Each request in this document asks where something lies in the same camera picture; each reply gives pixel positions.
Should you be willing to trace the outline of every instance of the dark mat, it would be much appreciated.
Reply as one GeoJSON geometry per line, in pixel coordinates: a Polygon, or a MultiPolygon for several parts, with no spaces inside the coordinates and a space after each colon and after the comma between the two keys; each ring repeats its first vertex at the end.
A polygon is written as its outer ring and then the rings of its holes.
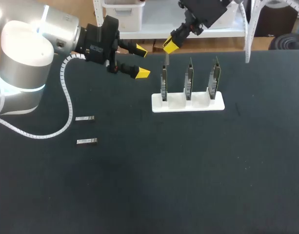
{"type": "MultiPolygon", "coordinates": [[[[194,91],[222,66],[226,109],[154,114],[163,55],[120,56],[152,74],[110,75],[73,60],[73,124],[49,140],[0,125],[0,234],[299,234],[299,51],[172,55],[169,92],[192,58],[194,91]],[[97,137],[97,146],[76,140],[97,137]]],[[[9,121],[34,134],[68,115],[55,58],[39,108],[9,121]]]]}

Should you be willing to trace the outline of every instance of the small metal part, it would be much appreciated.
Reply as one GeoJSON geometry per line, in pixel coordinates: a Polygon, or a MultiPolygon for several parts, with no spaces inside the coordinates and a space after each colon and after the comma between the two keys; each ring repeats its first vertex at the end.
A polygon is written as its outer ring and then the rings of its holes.
{"type": "Polygon", "coordinates": [[[162,66],[162,74],[161,74],[161,96],[162,96],[162,101],[167,101],[168,95],[168,86],[167,86],[167,67],[164,64],[162,66]]]}
{"type": "Polygon", "coordinates": [[[97,144],[97,138],[77,140],[77,145],[82,144],[97,144]]]}
{"type": "Polygon", "coordinates": [[[193,81],[194,81],[194,67],[192,63],[192,58],[190,58],[190,64],[188,65],[187,72],[185,74],[185,84],[184,84],[187,101],[191,101],[192,99],[193,81]]]}
{"type": "Polygon", "coordinates": [[[94,121],[95,116],[76,117],[75,121],[94,121]]]}
{"type": "Polygon", "coordinates": [[[213,70],[210,73],[209,85],[208,85],[209,95],[211,100],[216,99],[220,76],[221,76],[221,67],[219,65],[218,58],[216,58],[213,66],[213,70]]]}

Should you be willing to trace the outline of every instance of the white spiral cable wrap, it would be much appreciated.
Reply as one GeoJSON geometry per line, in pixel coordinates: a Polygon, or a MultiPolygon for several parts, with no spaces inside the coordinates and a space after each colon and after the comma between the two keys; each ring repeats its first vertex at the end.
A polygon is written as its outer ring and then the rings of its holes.
{"type": "Polygon", "coordinates": [[[62,129],[60,129],[59,131],[57,131],[53,134],[38,136],[38,135],[33,135],[33,134],[26,133],[23,130],[20,130],[20,129],[14,127],[13,125],[9,124],[8,122],[4,121],[3,119],[0,119],[0,124],[3,124],[4,126],[10,128],[11,130],[13,130],[13,131],[25,136],[25,137],[32,138],[32,139],[49,139],[49,138],[56,137],[59,134],[66,131],[66,129],[70,126],[70,124],[72,122],[73,108],[72,108],[71,99],[70,99],[70,96],[69,96],[69,93],[68,93],[68,90],[67,90],[67,87],[66,87],[66,84],[65,84],[65,68],[66,68],[67,63],[72,59],[85,59],[85,56],[81,55],[81,54],[70,55],[64,60],[64,62],[61,65],[61,68],[60,68],[60,82],[61,82],[63,92],[65,93],[67,103],[68,103],[68,108],[69,108],[69,117],[68,117],[68,120],[67,120],[65,126],[62,129]]]}
{"type": "Polygon", "coordinates": [[[243,6],[242,2],[239,4],[239,10],[240,10],[240,13],[241,13],[243,28],[244,28],[244,31],[245,31],[245,43],[246,43],[247,38],[248,38],[248,21],[247,21],[246,10],[245,10],[245,7],[243,6]]]}

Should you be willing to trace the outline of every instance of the robotic arm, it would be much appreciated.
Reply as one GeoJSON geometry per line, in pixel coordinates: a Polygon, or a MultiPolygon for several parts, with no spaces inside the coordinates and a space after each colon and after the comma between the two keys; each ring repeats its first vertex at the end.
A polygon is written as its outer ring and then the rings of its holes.
{"type": "Polygon", "coordinates": [[[226,11],[232,0],[179,0],[179,7],[186,9],[185,23],[171,32],[163,45],[168,54],[182,47],[183,42],[192,32],[200,35],[203,26],[211,27],[226,11]]]}
{"type": "Polygon", "coordinates": [[[77,17],[34,0],[0,0],[0,34],[7,22],[16,20],[32,25],[54,47],[54,52],[69,55],[72,51],[85,54],[87,61],[105,64],[111,73],[128,74],[131,78],[147,78],[150,71],[116,61],[118,46],[141,57],[147,51],[136,43],[120,40],[119,21],[107,16],[102,27],[88,24],[80,27],[77,17]]]}

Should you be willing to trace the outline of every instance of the cable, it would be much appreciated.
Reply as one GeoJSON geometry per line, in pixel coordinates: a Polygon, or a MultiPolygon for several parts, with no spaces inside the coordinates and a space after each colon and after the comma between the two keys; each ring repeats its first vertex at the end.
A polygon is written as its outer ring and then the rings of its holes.
{"type": "Polygon", "coordinates": [[[289,33],[274,38],[269,50],[299,50],[299,34],[289,33]]]}
{"type": "Polygon", "coordinates": [[[23,130],[20,130],[20,129],[14,127],[13,125],[11,125],[10,123],[4,121],[3,119],[0,119],[0,124],[3,124],[4,126],[10,128],[11,130],[13,130],[25,137],[32,138],[32,139],[49,139],[49,138],[56,137],[59,134],[66,131],[66,129],[70,126],[72,118],[73,118],[73,108],[72,108],[71,99],[70,99],[70,96],[69,96],[69,93],[68,93],[68,90],[67,90],[67,87],[65,84],[65,68],[66,68],[67,63],[69,61],[71,61],[72,59],[85,59],[85,56],[81,55],[81,54],[70,55],[64,60],[64,62],[61,65],[61,68],[60,68],[60,82],[61,82],[62,89],[65,93],[67,103],[68,103],[68,108],[69,108],[69,117],[68,117],[67,123],[65,124],[65,126],[62,129],[60,129],[59,131],[57,131],[53,134],[38,136],[38,135],[26,133],[23,130]]]}
{"type": "Polygon", "coordinates": [[[243,28],[245,31],[245,43],[247,42],[248,38],[248,21],[247,21],[247,16],[246,16],[246,10],[245,7],[243,6],[243,3],[241,2],[239,4],[239,10],[242,16],[242,22],[243,22],[243,28]]]}

